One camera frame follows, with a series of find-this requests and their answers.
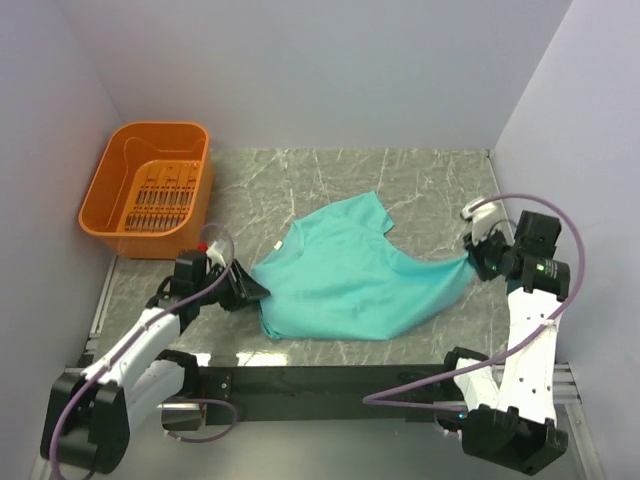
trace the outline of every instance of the table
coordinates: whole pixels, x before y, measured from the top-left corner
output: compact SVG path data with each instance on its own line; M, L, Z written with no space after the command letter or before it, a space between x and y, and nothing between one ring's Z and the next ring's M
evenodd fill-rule
M213 151L212 158L208 220L229 229L247 270L284 238L293 219L371 190L395 222L387 237L397 248L420 260L451 258L463 252L468 228L461 208L497 193L486 150L243 149ZM135 323L172 268L170 261L117 259L98 355ZM171 348L211 366L429 364L457 345L503 351L508 320L504 282L475 279L453 307L390 341L271 340L256 309L212 306Z

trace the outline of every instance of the teal cloth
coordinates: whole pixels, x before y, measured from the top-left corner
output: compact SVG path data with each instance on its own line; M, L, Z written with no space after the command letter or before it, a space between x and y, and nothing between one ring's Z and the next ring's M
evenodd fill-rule
M280 249L252 270L272 338L387 340L460 297L474 274L467 256L419 262L384 236L393 221L375 192L293 222Z

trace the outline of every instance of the marble surface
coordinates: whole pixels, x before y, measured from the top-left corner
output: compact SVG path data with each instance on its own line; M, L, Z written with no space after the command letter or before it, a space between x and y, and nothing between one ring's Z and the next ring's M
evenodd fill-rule
M389 240L421 260L463 252L460 209L497 192L485 150L252 149L212 152L216 179L208 217L223 223L247 268L284 238L291 221L329 202L375 190L395 222ZM172 262L119 258L98 354L134 324ZM255 309L206 307L172 348L214 366L440 363L459 345L489 355L508 336L505 284L474 280L459 301L391 341L271 340Z

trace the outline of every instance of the shirt sleeve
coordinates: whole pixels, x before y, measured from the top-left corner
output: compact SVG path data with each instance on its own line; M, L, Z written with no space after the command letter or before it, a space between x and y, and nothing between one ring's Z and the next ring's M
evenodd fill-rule
M393 227L393 220L373 191L334 202L325 208L375 232L387 233Z

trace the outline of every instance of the orange plastic basket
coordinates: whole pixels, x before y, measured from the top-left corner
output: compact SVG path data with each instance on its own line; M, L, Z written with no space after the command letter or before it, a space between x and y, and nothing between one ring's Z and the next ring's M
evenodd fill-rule
M204 128L132 123L111 137L78 219L119 255L175 258L197 246L212 184Z

